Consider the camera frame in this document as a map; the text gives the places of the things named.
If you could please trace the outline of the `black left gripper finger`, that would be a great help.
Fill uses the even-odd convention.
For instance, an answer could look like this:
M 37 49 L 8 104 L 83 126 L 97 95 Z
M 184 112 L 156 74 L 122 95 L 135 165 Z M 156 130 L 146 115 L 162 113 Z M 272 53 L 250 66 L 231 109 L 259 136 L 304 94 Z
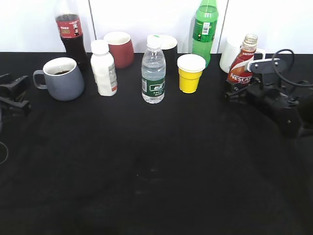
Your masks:
M 10 73 L 0 76 L 0 95 L 5 98 L 18 98 L 31 85 L 29 76 L 14 78 Z
M 0 115 L 5 116 L 27 116 L 31 112 L 31 104 L 28 100 L 22 102 L 12 101 L 6 97 L 0 97 Z

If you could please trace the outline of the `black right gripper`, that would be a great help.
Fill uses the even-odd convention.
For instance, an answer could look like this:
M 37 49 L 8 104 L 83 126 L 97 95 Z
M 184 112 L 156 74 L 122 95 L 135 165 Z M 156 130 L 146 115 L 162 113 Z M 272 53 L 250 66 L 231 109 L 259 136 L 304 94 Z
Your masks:
M 303 104 L 276 86 L 224 84 L 224 97 L 229 102 L 248 102 L 271 120 L 288 137 L 303 136 Z

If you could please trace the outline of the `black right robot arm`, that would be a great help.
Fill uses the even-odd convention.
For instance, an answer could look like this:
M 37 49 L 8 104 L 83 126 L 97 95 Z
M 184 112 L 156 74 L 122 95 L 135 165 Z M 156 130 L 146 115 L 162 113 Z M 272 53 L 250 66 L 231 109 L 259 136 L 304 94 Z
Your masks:
M 247 103 L 271 119 L 284 137 L 302 140 L 305 152 L 313 153 L 313 94 L 296 96 L 271 82 L 253 82 L 225 92 L 228 101 Z

